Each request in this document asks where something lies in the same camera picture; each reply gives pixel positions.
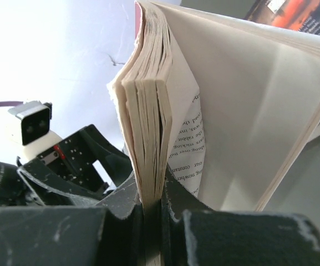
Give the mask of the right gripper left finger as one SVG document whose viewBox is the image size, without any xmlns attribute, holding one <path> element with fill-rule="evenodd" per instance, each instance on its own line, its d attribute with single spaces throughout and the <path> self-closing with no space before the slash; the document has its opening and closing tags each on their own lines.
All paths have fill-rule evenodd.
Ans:
<svg viewBox="0 0 320 266">
<path fill-rule="evenodd" d="M 96 206 L 0 207 L 0 265 L 144 265 L 134 177 Z"/>
</svg>

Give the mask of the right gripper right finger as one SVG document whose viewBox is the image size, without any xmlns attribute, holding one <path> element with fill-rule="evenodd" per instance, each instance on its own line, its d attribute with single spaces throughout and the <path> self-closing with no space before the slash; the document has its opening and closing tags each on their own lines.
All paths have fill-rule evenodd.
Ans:
<svg viewBox="0 0 320 266">
<path fill-rule="evenodd" d="M 161 218 L 165 265 L 320 265 L 320 232 L 307 217 L 214 211 L 170 170 Z"/>
</svg>

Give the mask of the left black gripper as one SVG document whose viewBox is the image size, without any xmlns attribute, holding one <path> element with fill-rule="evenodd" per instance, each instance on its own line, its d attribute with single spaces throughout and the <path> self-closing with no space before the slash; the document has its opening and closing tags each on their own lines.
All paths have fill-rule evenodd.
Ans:
<svg viewBox="0 0 320 266">
<path fill-rule="evenodd" d="M 111 191 L 94 167 L 100 163 L 113 184 L 131 174 L 129 157 L 114 147 L 93 125 L 58 141 L 21 165 L 17 174 L 41 206 L 93 206 Z"/>
</svg>

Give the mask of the red and cream book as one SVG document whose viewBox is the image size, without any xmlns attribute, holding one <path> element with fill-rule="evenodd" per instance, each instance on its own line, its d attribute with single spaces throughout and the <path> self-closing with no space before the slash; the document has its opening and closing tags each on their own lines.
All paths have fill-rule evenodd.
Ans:
<svg viewBox="0 0 320 266">
<path fill-rule="evenodd" d="M 109 84 L 146 212 L 165 170 L 221 211 L 262 211 L 320 123 L 320 35 L 136 1 Z"/>
</svg>

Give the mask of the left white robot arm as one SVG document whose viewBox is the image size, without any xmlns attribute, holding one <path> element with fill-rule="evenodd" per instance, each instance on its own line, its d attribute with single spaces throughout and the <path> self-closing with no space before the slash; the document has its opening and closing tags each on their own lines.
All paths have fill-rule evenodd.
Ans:
<svg viewBox="0 0 320 266">
<path fill-rule="evenodd" d="M 33 147 L 27 163 L 0 162 L 2 206 L 92 206 L 112 193 L 94 164 L 100 163 L 115 186 L 131 174 L 127 155 L 114 147 L 93 125 L 61 139 L 48 133 L 47 144 Z"/>
</svg>

